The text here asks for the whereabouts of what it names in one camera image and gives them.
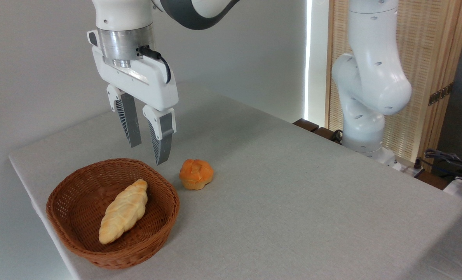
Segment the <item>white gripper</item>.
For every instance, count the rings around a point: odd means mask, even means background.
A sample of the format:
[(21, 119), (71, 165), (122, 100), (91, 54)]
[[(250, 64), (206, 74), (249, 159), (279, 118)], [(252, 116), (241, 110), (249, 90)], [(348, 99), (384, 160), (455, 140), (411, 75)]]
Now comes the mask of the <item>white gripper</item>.
[(146, 105), (143, 115), (149, 121), (150, 135), (156, 165), (166, 162), (170, 156), (172, 136), (176, 133), (174, 107), (179, 101), (174, 73), (167, 80), (168, 67), (161, 60), (139, 56), (129, 61), (129, 67), (121, 67), (108, 59), (98, 47), (98, 31), (91, 30), (87, 39), (92, 44), (96, 69), (106, 88), (110, 108), (117, 112), (131, 148), (142, 143), (135, 98)]

